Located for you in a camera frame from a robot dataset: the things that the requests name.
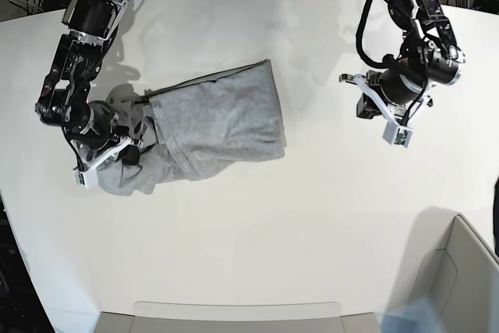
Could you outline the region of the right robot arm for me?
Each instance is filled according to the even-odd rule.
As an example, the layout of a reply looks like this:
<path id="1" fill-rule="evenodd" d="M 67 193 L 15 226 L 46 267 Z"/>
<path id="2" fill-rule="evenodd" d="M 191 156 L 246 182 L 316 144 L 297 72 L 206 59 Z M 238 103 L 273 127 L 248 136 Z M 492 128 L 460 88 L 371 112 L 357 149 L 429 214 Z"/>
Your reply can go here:
<path id="1" fill-rule="evenodd" d="M 116 126 L 104 103 L 88 101 L 90 84 L 101 70 L 130 0 L 71 0 L 62 22 L 69 32 L 58 43 L 44 78 L 35 112 L 48 126 L 58 126 L 76 156 L 75 174 L 87 185 L 97 168 L 128 146 L 136 144 Z"/>

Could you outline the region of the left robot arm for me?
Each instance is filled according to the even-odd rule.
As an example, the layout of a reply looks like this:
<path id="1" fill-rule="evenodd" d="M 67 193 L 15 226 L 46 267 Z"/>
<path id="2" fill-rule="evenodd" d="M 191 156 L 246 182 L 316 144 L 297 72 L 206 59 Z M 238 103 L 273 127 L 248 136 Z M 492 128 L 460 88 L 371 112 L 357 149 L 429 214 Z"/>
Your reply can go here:
<path id="1" fill-rule="evenodd" d="M 363 35 L 373 0 L 366 0 L 356 30 L 356 51 L 370 67 L 366 74 L 342 74 L 342 82 L 357 86 L 362 96 L 356 107 L 361 119 L 385 118 L 384 139 L 407 146 L 411 122 L 425 107 L 434 84 L 451 86 L 461 75 L 465 56 L 439 0 L 385 0 L 392 21 L 402 30 L 397 56 L 374 61 L 363 49 Z"/>

